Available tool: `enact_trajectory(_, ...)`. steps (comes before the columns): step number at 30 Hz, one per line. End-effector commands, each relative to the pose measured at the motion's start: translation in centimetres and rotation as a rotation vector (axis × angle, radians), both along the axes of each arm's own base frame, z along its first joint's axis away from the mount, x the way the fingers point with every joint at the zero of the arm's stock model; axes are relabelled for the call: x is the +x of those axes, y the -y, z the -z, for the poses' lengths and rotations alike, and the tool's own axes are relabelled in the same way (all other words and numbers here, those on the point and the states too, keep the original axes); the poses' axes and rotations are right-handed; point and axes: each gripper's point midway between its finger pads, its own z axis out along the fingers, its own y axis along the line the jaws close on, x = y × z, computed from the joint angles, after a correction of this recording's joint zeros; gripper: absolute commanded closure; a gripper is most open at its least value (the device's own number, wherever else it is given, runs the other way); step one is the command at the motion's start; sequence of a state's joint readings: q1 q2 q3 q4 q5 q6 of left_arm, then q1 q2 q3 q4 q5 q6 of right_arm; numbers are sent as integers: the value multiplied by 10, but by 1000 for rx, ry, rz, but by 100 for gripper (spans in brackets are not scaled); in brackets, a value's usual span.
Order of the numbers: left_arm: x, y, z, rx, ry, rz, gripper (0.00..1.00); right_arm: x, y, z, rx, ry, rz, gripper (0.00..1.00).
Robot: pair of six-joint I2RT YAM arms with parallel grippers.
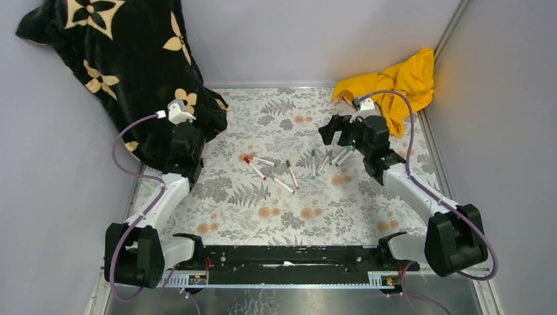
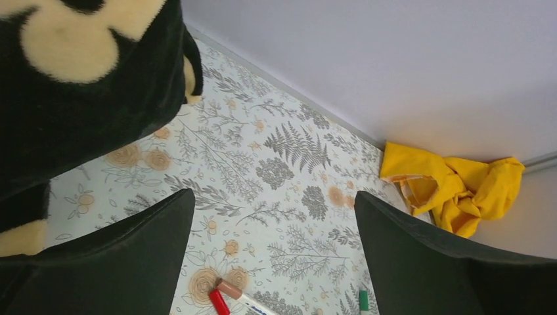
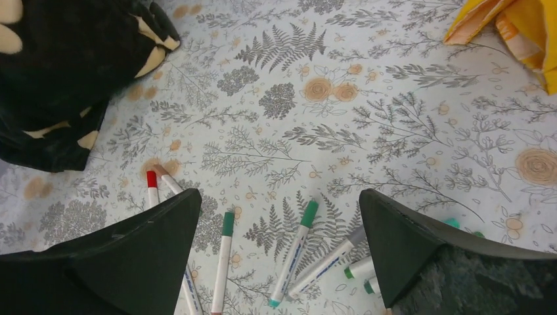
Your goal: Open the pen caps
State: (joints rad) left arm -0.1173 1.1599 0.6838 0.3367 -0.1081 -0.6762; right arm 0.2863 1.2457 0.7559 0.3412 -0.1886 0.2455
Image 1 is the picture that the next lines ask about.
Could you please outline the grey capped slanted marker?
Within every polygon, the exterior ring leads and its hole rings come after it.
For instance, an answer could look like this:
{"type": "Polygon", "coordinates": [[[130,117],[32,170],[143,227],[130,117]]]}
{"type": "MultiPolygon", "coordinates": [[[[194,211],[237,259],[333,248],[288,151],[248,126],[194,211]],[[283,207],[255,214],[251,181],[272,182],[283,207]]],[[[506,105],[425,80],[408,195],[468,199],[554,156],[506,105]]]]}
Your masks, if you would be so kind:
{"type": "Polygon", "coordinates": [[[326,152],[326,154],[324,155],[322,161],[319,164],[319,167],[317,168],[317,176],[320,176],[324,167],[329,163],[329,161],[331,160],[331,156],[332,156],[332,152],[329,150],[326,152]]]}

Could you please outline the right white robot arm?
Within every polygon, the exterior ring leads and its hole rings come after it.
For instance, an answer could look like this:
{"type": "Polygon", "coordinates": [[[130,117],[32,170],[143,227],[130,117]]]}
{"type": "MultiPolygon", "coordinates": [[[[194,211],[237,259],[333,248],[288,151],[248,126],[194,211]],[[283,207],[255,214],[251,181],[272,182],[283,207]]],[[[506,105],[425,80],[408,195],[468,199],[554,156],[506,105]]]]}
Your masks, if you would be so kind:
{"type": "Polygon", "coordinates": [[[408,161],[390,147],[384,118],[334,115],[318,132],[325,145],[340,133],[338,144],[361,153],[367,174],[426,223],[425,236],[399,232],[381,238],[376,254],[380,267],[393,270],[413,261],[426,263],[438,276],[446,277],[487,260],[489,248],[479,209],[444,198],[412,175],[408,161]]]}

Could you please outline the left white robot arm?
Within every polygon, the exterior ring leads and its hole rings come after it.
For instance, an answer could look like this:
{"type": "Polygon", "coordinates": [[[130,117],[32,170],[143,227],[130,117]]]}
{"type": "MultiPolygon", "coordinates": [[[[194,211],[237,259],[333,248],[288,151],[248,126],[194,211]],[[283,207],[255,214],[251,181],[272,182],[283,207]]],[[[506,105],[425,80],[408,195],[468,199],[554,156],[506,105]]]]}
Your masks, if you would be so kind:
{"type": "Polygon", "coordinates": [[[194,270],[204,260],[198,237],[180,236],[163,244],[159,230],[198,181],[204,166],[204,146],[227,128],[227,113],[201,108],[191,114],[182,102],[174,100],[167,109],[134,121],[118,136],[153,119],[165,119],[171,124],[170,153],[162,176],[139,174],[113,160],[128,175],[156,181],[158,190],[125,222],[112,223],[106,230],[104,277],[111,286],[155,288],[163,272],[173,265],[181,263],[194,270]]]}

